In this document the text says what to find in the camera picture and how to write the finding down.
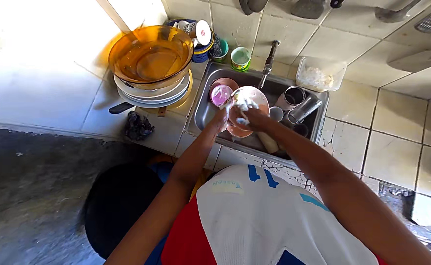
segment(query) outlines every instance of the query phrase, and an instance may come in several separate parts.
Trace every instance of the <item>hand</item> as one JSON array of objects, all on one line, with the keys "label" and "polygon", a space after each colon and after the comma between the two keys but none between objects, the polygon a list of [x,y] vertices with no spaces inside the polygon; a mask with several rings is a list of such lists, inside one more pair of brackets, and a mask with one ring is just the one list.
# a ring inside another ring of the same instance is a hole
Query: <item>hand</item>
[{"label": "hand", "polygon": [[227,114],[226,109],[220,109],[216,112],[215,116],[207,125],[208,127],[215,128],[218,133],[223,132],[227,129],[227,120],[229,119],[229,115]]},{"label": "hand", "polygon": [[249,108],[248,111],[244,111],[243,113],[250,122],[248,126],[256,132],[263,132],[273,122],[271,118],[257,108]]}]

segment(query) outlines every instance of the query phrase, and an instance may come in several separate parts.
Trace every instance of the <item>rolling pin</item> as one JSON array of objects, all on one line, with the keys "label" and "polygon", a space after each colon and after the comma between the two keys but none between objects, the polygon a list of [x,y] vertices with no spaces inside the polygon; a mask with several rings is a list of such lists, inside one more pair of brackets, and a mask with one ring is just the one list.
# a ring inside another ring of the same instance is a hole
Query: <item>rolling pin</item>
[{"label": "rolling pin", "polygon": [[260,138],[261,142],[268,151],[268,154],[272,154],[279,150],[278,144],[269,135],[265,134],[264,132],[258,132],[257,134],[258,138]]}]

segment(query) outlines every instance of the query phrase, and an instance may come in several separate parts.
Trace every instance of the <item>white jersey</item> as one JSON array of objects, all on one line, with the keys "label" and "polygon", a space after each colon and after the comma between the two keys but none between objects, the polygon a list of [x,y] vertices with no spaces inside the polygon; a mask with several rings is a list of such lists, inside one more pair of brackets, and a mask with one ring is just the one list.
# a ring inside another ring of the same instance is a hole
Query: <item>white jersey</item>
[{"label": "white jersey", "polygon": [[308,191],[253,165],[229,166],[196,194],[218,265],[377,265]]}]

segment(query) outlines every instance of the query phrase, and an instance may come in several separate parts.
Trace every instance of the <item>jersey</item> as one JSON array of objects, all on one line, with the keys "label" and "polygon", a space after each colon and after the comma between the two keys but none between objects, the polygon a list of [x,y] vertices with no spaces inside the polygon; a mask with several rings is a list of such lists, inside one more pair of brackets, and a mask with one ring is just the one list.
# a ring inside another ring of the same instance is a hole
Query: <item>jersey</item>
[{"label": "jersey", "polygon": [[162,265],[385,264],[313,194],[254,165],[225,168],[177,216]]}]

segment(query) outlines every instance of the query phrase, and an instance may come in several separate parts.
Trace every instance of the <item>person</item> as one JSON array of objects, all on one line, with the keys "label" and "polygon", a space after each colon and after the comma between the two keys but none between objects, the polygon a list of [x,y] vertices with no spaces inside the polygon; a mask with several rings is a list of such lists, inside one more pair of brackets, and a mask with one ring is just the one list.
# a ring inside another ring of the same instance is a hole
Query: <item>person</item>
[{"label": "person", "polygon": [[350,170],[260,110],[245,114],[251,129],[284,146],[323,203],[254,165],[221,170],[189,200],[226,127],[223,109],[177,160],[106,265],[431,265],[431,252]]}]

